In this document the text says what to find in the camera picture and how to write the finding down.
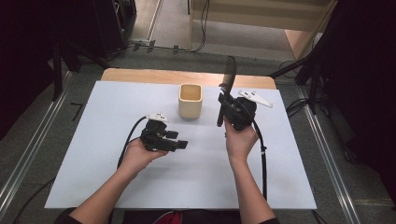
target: white board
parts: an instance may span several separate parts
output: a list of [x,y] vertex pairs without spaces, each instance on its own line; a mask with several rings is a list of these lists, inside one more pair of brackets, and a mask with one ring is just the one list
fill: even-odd
[[[115,171],[129,131],[143,116],[162,112],[167,131],[179,132],[186,149],[170,152],[144,169],[124,191],[116,207],[135,209],[237,209],[233,173],[225,148],[224,127],[217,126],[217,87],[204,87],[200,118],[184,120],[177,113],[178,85],[96,82],[46,208],[79,206]],[[258,105],[256,121],[268,147],[268,203],[273,209],[316,209],[289,120],[279,91],[256,91],[273,103]],[[141,134],[147,120],[137,126]],[[249,167],[262,186],[260,141],[248,157]]]

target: gray floor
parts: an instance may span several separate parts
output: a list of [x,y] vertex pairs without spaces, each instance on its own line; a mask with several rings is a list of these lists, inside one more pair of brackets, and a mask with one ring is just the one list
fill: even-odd
[[[185,4],[186,1],[175,1]],[[182,5],[180,11],[184,11],[187,6]],[[161,44],[162,38],[156,33],[164,25],[156,24],[153,37],[157,43]],[[285,45],[285,36],[279,39],[278,45],[270,43],[267,46],[279,46],[276,51],[288,51]],[[214,50],[211,45],[207,45],[207,51]],[[152,68],[169,69],[193,72],[223,73],[226,56],[224,51],[220,53],[178,53],[173,55],[171,51],[165,49],[155,49],[147,54],[144,49],[139,51],[127,51],[119,55],[111,62],[112,66],[121,68]],[[249,57],[248,55],[236,55],[238,60],[238,74],[262,76],[274,72],[279,65],[287,60],[289,56],[282,53],[273,57],[273,54],[264,53],[262,57]],[[93,84],[99,80],[103,70],[96,64],[85,64],[80,73],[73,74],[73,79],[69,87],[61,110],[56,116],[44,138],[42,145],[35,155],[35,159],[23,179],[14,199],[12,200],[1,223],[12,223],[13,218],[18,214],[26,200],[44,183],[57,175],[64,153],[78,126],[78,119],[73,121],[78,108],[71,103],[85,104],[88,101]],[[285,106],[299,98],[297,87],[291,79],[279,77],[276,79]],[[17,123],[10,130],[8,135],[0,142],[0,184],[3,185],[11,175],[30,139],[35,133],[35,129],[44,117],[50,106],[52,86],[49,86],[34,103],[26,110]],[[328,140],[336,164],[341,171],[346,182],[350,195],[355,203],[361,223],[396,223],[396,214],[391,211],[393,206],[388,194],[379,181],[377,173],[364,164],[350,163],[344,158],[344,149],[337,136],[331,122],[322,113],[318,113],[323,132]],[[307,120],[305,112],[302,110],[290,119],[297,145],[303,159],[304,167],[314,192],[314,197],[318,205],[318,213],[327,223],[347,223],[345,214],[338,201],[328,170],[323,162],[318,150],[318,144],[312,133],[311,126]],[[20,223],[51,223],[61,212],[60,210],[44,209],[44,203],[49,195],[49,190],[45,189],[38,194],[26,208]],[[281,223],[317,223],[311,211],[276,210]]]

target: human arm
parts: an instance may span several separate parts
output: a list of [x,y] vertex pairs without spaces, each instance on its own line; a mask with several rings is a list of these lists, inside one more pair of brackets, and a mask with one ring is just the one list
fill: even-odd
[[226,118],[224,118],[224,126],[226,147],[233,169],[242,223],[257,224],[274,218],[274,212],[262,197],[248,167],[248,154],[258,140],[256,131],[251,126],[242,131],[236,131]]
[[70,217],[81,223],[106,223],[108,216],[128,184],[165,151],[147,151],[140,139],[131,142],[119,169],[90,198],[76,208]]

